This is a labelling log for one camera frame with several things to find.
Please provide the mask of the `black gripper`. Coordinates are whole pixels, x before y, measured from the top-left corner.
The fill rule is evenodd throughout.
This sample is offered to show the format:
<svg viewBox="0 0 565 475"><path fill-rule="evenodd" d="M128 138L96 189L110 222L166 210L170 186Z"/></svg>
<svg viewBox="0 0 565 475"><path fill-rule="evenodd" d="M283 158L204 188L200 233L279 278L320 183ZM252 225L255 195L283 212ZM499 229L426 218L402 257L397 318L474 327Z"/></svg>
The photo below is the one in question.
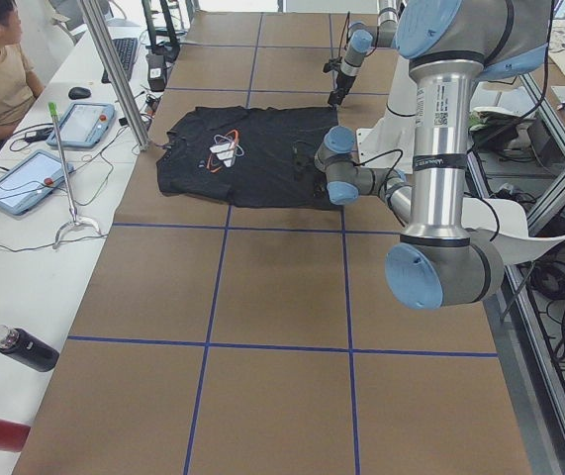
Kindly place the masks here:
<svg viewBox="0 0 565 475"><path fill-rule="evenodd" d="M354 77L340 72L336 76L335 87L329 95L329 105L332 107L342 104L354 83Z"/></svg>
<svg viewBox="0 0 565 475"><path fill-rule="evenodd" d="M323 172L320 172L318 170L313 172L312 183L313 183L314 198L327 198L329 196L328 180Z"/></svg>

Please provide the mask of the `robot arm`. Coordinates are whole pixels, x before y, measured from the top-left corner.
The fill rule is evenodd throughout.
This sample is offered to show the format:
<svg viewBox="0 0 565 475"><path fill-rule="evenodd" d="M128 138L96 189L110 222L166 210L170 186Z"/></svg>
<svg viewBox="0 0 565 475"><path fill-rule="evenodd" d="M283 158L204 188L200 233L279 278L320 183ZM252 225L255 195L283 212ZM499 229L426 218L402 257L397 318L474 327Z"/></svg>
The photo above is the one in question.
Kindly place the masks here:
<svg viewBox="0 0 565 475"><path fill-rule="evenodd" d="M416 86L413 178L351 158L345 127L315 155L332 203L374 195L405 222L387 254L394 296L413 309L480 301L500 287L495 236L462 225L469 106L476 84L531 72L547 58L553 8L542 1L410 1L397 16L394 48Z"/></svg>
<svg viewBox="0 0 565 475"><path fill-rule="evenodd" d="M376 48L390 48L393 45L400 18L407 6L406 1L378 1L378 23L369 27L362 22L351 23L346 16L340 37L344 52L325 63L323 73L335 72L335 84L328 98L328 104L336 107L342 104L352 88L365 58Z"/></svg>

